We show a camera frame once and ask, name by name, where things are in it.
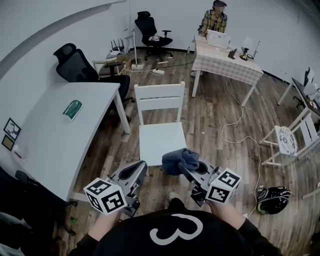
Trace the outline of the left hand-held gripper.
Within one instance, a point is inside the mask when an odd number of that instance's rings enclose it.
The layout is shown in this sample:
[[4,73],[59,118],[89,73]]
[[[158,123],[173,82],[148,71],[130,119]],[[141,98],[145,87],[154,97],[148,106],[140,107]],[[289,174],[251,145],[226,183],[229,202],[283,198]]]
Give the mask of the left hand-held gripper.
[[83,190],[91,206],[102,214],[107,216],[122,210],[132,218],[140,207],[135,191],[142,186],[147,172],[144,160],[134,161],[117,169],[106,180],[96,178]]

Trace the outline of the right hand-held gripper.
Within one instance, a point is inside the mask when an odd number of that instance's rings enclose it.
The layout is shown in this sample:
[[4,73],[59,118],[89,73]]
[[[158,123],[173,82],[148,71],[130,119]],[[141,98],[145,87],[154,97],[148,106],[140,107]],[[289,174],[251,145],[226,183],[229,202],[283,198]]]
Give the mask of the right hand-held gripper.
[[242,180],[242,177],[231,169],[212,166],[207,161],[200,161],[196,170],[189,170],[180,162],[178,168],[193,184],[190,197],[199,207],[202,207],[205,201],[219,204],[228,203]]

